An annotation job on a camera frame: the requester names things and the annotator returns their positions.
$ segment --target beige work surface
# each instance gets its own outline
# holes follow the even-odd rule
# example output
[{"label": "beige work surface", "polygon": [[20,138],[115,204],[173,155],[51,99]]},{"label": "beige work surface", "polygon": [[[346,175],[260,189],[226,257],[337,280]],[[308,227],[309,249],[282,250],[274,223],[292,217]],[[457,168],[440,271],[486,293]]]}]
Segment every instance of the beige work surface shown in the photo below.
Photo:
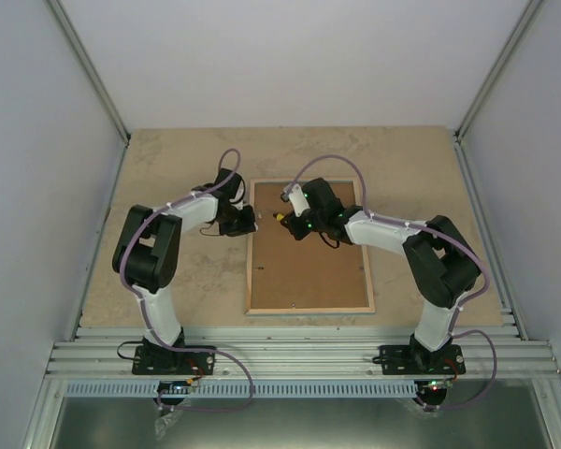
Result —
[{"label": "beige work surface", "polygon": [[[227,128],[139,130],[133,134],[93,271],[82,326],[143,326],[134,297],[110,266],[122,224],[135,204],[161,206],[196,185],[214,181],[220,154],[242,153],[239,173],[251,178],[291,177],[316,156],[352,159],[367,183],[377,213],[429,220],[450,217],[486,260],[448,131],[439,127]],[[229,156],[225,163],[232,167]],[[352,177],[331,160],[308,177]],[[246,316],[247,237],[183,234],[172,282],[175,310],[184,326],[415,326],[423,300],[406,259],[369,251],[376,313],[371,315]],[[500,326],[494,290],[466,305],[460,326]]]}]

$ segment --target purple cable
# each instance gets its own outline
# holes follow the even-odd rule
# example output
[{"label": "purple cable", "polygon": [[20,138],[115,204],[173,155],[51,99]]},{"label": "purple cable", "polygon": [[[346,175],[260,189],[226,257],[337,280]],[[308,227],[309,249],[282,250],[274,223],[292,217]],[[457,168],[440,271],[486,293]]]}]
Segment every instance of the purple cable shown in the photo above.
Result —
[{"label": "purple cable", "polygon": [[360,183],[362,184],[362,209],[363,209],[364,213],[368,217],[370,217],[370,219],[372,219],[376,222],[379,222],[379,223],[384,223],[386,225],[393,225],[393,226],[399,226],[399,227],[404,227],[404,228],[407,228],[408,224],[409,224],[409,227],[412,228],[412,229],[417,229],[419,231],[423,231],[423,232],[427,232],[428,234],[432,234],[435,237],[438,237],[440,239],[443,239],[443,240],[451,243],[455,248],[457,248],[463,254],[465,254],[467,257],[469,257],[478,266],[478,269],[480,270],[480,272],[482,273],[482,276],[484,277],[484,285],[482,286],[482,288],[480,290],[472,293],[468,297],[465,297],[461,301],[459,301],[459,304],[457,304],[457,309],[455,310],[455,312],[453,314],[453,319],[452,319],[451,323],[449,324],[449,332],[452,332],[454,327],[455,327],[455,322],[457,321],[457,317],[459,316],[460,308],[464,304],[466,304],[468,301],[486,293],[486,291],[490,287],[490,275],[488,274],[488,269],[484,266],[484,264],[478,258],[478,256],[475,253],[473,253],[466,245],[460,243],[459,241],[455,240],[454,238],[452,238],[450,236],[447,236],[446,234],[443,234],[440,231],[432,229],[428,226],[424,226],[422,224],[409,223],[406,220],[398,220],[398,219],[394,219],[394,218],[388,218],[388,217],[383,217],[381,215],[373,214],[367,208],[367,189],[366,189],[366,181],[364,180],[364,175],[362,174],[361,170],[357,167],[356,164],[354,164],[351,160],[349,160],[345,156],[341,156],[340,154],[325,154],[325,155],[322,155],[322,156],[318,156],[318,157],[312,159],[311,161],[309,161],[307,164],[305,164],[303,166],[303,168],[301,168],[301,170],[299,170],[297,175],[291,181],[291,183],[289,184],[289,186],[287,188],[287,192],[291,192],[294,185],[296,185],[299,182],[299,178],[301,178],[301,176],[306,172],[306,170],[308,168],[310,168],[311,166],[313,166],[317,162],[322,161],[323,159],[338,159],[339,161],[343,161],[346,164],[348,164],[353,169],[353,171],[355,171],[355,174],[357,175]]},{"label": "purple cable", "polygon": [[240,404],[237,405],[237,407],[226,407],[226,408],[209,408],[209,407],[186,407],[186,406],[182,406],[182,405],[178,405],[176,407],[170,407],[170,406],[166,406],[165,404],[162,403],[161,401],[161,396],[158,396],[157,402],[158,405],[160,407],[170,407],[170,408],[174,408],[175,410],[187,410],[187,411],[195,411],[195,412],[209,412],[209,413],[229,413],[229,412],[237,412],[239,410],[243,410],[245,407],[247,407],[249,405],[249,403],[252,401],[253,399],[253,394],[255,392],[255,385],[253,384],[253,378],[250,375],[250,372],[248,371],[248,369],[245,367],[245,365],[243,365],[239,360],[237,360],[234,356],[224,352],[224,351],[219,351],[216,349],[207,349],[207,348],[192,348],[192,349],[184,349],[184,348],[175,348],[174,346],[169,345],[168,343],[166,343],[164,340],[162,340],[160,338],[160,336],[156,333],[155,329],[152,327],[151,325],[151,321],[150,321],[150,317],[148,315],[148,310],[146,309],[146,305],[145,305],[145,298],[143,297],[143,295],[141,295],[141,292],[139,292],[139,290],[137,290],[136,288],[133,288],[132,285],[129,284],[129,282],[127,282],[127,280],[124,277],[124,273],[126,271],[126,267],[127,267],[127,262],[129,260],[129,254],[131,253],[131,251],[133,250],[133,247],[137,244],[137,241],[139,240],[139,238],[141,237],[141,234],[143,233],[143,231],[146,230],[146,228],[150,225],[150,223],[161,213],[164,213],[168,210],[171,210],[172,208],[176,208],[177,206],[183,204],[185,201],[188,201],[190,199],[193,198],[199,198],[200,196],[204,196],[207,194],[210,194],[211,192],[214,192],[217,189],[220,189],[223,185],[225,185],[227,182],[229,182],[233,176],[235,175],[235,173],[237,173],[237,170],[239,168],[239,165],[241,163],[241,153],[234,149],[228,149],[226,150],[223,155],[221,156],[219,162],[218,162],[218,169],[220,170],[221,167],[223,166],[223,160],[224,157],[226,157],[226,155],[230,152],[233,152],[237,155],[237,163],[235,164],[235,168],[233,168],[233,170],[231,171],[231,173],[224,178],[224,180],[222,180],[221,182],[219,182],[216,185],[213,185],[212,187],[209,187],[208,189],[206,189],[203,192],[195,192],[192,194],[189,194],[187,196],[184,196],[172,203],[168,203],[165,206],[163,206],[162,208],[155,210],[142,224],[141,226],[137,229],[137,232],[133,235],[133,237],[131,237],[131,239],[129,240],[129,245],[127,246],[126,250],[124,251],[123,255],[122,255],[122,259],[121,259],[121,268],[120,268],[120,279],[121,279],[121,283],[122,286],[124,286],[124,288],[126,288],[127,290],[129,290],[131,293],[133,293],[138,299],[139,299],[139,308],[141,309],[141,316],[143,318],[143,321],[146,325],[146,328],[148,329],[148,331],[150,332],[150,334],[153,336],[153,338],[164,348],[166,348],[168,351],[173,351],[175,353],[208,353],[208,354],[217,354],[217,355],[222,355],[223,357],[226,357],[230,360],[232,360],[233,362],[235,362],[245,373],[248,382],[250,383],[250,395],[247,397],[247,399],[245,399],[245,401]]},{"label": "purple cable", "polygon": [[464,402],[461,402],[459,404],[454,404],[454,405],[445,405],[445,406],[428,405],[428,404],[425,404],[424,401],[419,396],[417,396],[416,397],[417,402],[422,407],[424,407],[425,410],[437,411],[437,410],[459,410],[459,409],[463,409],[465,407],[468,407],[470,405],[475,404],[476,402],[478,402],[479,400],[484,398],[488,394],[490,389],[493,387],[493,385],[495,384],[495,380],[496,380],[496,349],[495,349],[495,344],[490,339],[490,337],[486,334],[486,332],[484,332],[482,330],[479,330],[479,329],[472,329],[472,330],[469,330],[467,332],[463,332],[461,334],[453,335],[453,338],[454,339],[461,339],[461,338],[466,337],[470,334],[481,334],[483,337],[485,337],[486,341],[488,341],[488,344],[490,345],[490,350],[493,353],[493,373],[490,376],[490,380],[488,381],[488,384],[486,384],[486,387],[480,393],[478,393],[475,397],[473,397],[472,399],[468,399]]}]

